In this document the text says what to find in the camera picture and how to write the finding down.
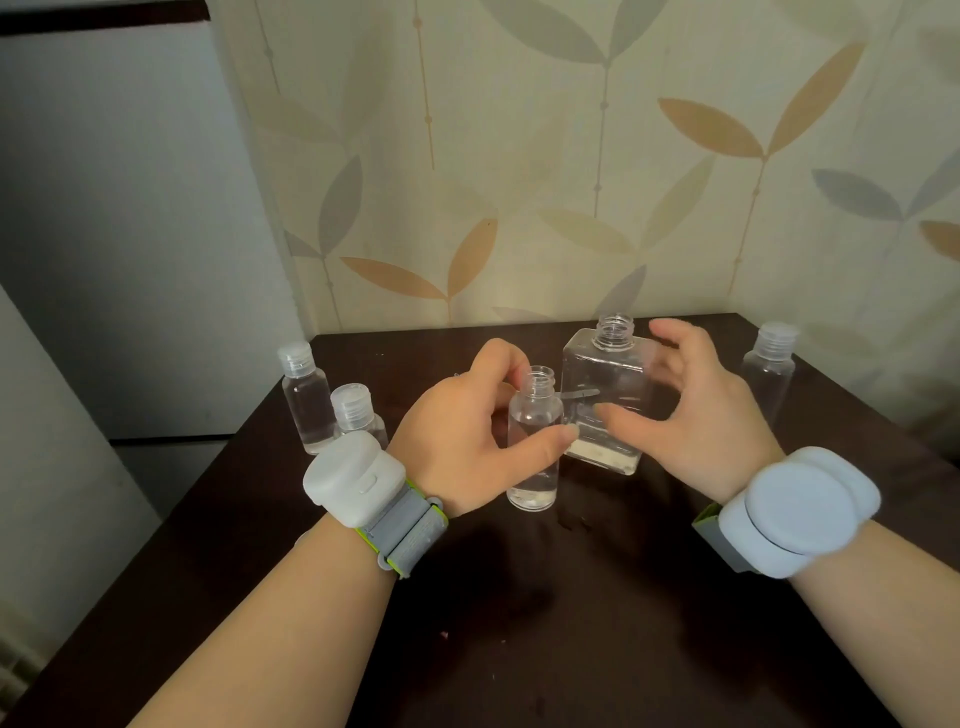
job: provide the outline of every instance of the forearm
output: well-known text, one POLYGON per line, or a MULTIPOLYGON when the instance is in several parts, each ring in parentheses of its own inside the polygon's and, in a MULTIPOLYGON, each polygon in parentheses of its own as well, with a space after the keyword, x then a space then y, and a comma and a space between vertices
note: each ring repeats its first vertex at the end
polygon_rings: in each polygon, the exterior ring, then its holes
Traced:
POLYGON ((904 726, 960 725, 960 573, 867 522, 793 584, 904 726))
POLYGON ((344 725, 394 582, 324 516, 132 726, 344 725))

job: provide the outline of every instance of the table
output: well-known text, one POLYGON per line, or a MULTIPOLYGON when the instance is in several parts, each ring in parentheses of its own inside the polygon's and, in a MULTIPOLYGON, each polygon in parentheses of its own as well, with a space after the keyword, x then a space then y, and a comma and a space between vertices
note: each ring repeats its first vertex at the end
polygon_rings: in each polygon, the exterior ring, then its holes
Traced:
MULTIPOLYGON (((730 369, 753 345, 735 314, 689 318, 730 369)), ((583 326, 334 334, 313 348, 332 385, 368 384, 393 432, 487 339, 559 371, 583 326)), ((777 431, 787 450, 847 457, 883 492, 881 522, 960 566, 949 463, 803 361, 777 431)), ((126 725, 317 520, 308 463, 274 387, 4 728, 126 725)), ((701 541, 689 524, 704 504, 650 458, 629 479, 564 458, 553 508, 501 497, 457 520, 395 588, 350 725, 896 725, 789 585, 734 574, 701 541)))

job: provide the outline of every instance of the wrist-worn device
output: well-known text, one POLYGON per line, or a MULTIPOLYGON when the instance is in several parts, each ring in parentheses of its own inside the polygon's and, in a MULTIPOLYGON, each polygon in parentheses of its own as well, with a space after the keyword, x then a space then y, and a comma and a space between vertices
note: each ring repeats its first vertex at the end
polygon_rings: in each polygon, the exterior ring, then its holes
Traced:
POLYGON ((403 464, 376 438, 353 430, 325 445, 303 476, 303 490, 343 525, 356 529, 377 553, 377 563, 400 578, 410 575, 446 531, 443 503, 424 497, 403 464))
POLYGON ((828 449, 802 448, 694 527, 735 570, 785 578, 846 546, 879 507, 880 491, 860 470, 828 449))

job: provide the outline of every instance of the empty bottle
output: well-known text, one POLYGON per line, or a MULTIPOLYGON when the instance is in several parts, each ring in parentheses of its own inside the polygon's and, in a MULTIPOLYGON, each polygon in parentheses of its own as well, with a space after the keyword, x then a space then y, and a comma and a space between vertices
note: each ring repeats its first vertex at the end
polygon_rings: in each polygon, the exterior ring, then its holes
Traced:
POLYGON ((383 418, 373 412, 370 390, 364 384, 342 384, 330 395, 333 414, 337 418, 337 437, 354 429, 369 432, 380 447, 387 449, 387 427, 383 418))
POLYGON ((333 438, 336 426, 326 375, 317 369, 305 341, 280 347, 276 354, 283 365, 283 395, 290 405, 303 449, 316 455, 333 438))
POLYGON ((640 451, 611 436, 593 405, 612 402, 639 412, 659 345, 634 336, 634 320, 622 313, 602 317, 596 329, 581 328, 567 342, 560 387, 564 421, 580 427, 567 455, 625 475, 636 472, 640 451))
POLYGON ((800 330, 795 326, 767 322, 760 327, 753 350, 743 357, 740 375, 750 385, 760 412, 770 426, 780 412, 790 377, 797 368, 791 356, 798 336, 800 330))
MULTIPOLYGON (((558 425, 564 416, 564 403, 553 389, 553 370, 549 367, 530 367, 523 376, 522 386, 510 400, 510 420, 507 424, 507 445, 526 440, 545 427, 558 425)), ((507 499, 524 511, 542 511, 557 499, 560 463, 531 475, 507 491, 507 499)))

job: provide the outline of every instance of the wallpaper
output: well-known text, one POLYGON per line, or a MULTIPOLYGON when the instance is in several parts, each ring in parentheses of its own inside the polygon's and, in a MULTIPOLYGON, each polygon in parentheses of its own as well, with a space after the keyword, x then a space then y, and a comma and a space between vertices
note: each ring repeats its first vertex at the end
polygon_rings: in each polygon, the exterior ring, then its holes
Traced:
POLYGON ((317 332, 737 311, 960 454, 954 0, 221 0, 317 332))

